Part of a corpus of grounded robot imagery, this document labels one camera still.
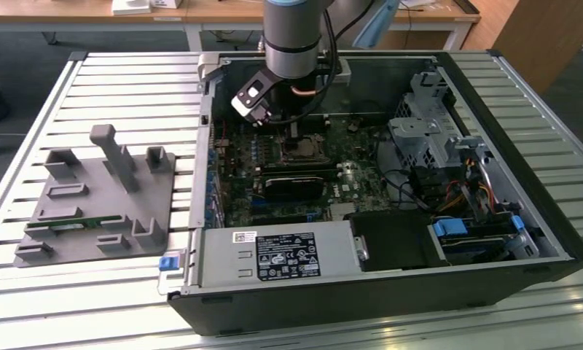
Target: gray plastic holder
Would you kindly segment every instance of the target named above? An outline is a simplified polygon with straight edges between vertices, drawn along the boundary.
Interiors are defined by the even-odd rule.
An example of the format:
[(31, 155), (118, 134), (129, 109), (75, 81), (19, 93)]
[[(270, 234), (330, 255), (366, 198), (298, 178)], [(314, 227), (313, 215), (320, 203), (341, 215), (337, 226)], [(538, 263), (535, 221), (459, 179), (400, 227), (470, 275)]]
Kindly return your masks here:
[(168, 248), (174, 155), (149, 147), (130, 156), (114, 127), (96, 125), (90, 140), (106, 158), (49, 152), (51, 173), (16, 249), (15, 266), (162, 255)]

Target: green circuit board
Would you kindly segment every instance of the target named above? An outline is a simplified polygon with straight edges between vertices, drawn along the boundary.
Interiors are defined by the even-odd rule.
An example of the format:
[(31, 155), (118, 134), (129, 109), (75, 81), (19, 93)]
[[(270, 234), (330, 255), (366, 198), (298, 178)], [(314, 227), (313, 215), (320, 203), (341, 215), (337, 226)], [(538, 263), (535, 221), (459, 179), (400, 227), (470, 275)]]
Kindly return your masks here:
[[(393, 206), (372, 156), (376, 128), (357, 128), (357, 124), (354, 117), (332, 118), (324, 132), (304, 134), (294, 152), (286, 149), (281, 133), (260, 135), (248, 125), (229, 133), (229, 142), (222, 141), (225, 147), (218, 148), (226, 227), (330, 221), (341, 219), (333, 211)], [(320, 199), (266, 201), (260, 184), (269, 176), (256, 169), (326, 162), (337, 164), (337, 178), (325, 178)]]

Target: open computer chassis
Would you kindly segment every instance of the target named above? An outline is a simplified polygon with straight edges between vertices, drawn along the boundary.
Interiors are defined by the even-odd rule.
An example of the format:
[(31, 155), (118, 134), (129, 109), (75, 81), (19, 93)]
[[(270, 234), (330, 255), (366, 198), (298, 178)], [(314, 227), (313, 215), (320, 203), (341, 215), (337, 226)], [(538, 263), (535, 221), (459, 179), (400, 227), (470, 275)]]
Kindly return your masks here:
[(450, 55), (341, 58), (321, 110), (256, 128), (229, 102), (264, 57), (201, 57), (168, 302), (202, 335), (487, 306), (583, 268), (583, 240)]

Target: circuit board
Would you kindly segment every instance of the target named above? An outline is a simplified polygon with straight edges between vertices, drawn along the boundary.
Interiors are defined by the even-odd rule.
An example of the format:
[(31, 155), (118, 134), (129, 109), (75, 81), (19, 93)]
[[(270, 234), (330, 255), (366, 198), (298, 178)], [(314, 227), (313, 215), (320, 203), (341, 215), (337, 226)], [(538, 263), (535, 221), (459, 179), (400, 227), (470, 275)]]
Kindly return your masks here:
[[(389, 209), (393, 204), (372, 157), (373, 130), (360, 127), (353, 116), (330, 118), (322, 132), (294, 140), (293, 149), (280, 131), (257, 134), (246, 124), (224, 130), (229, 139), (218, 142), (218, 164), (225, 226), (333, 221), (352, 212)], [(269, 169), (278, 172), (269, 174)], [(264, 196), (269, 179), (301, 176), (324, 180), (316, 198), (278, 201)]]

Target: barcode sticker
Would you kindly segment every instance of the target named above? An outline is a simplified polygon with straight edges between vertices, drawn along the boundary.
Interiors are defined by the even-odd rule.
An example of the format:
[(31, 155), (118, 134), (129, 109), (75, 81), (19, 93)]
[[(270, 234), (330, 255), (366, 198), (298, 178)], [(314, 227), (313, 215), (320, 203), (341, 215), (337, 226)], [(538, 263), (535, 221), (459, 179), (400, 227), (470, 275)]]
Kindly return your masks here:
[(242, 231), (233, 233), (233, 243), (254, 243), (257, 231)]

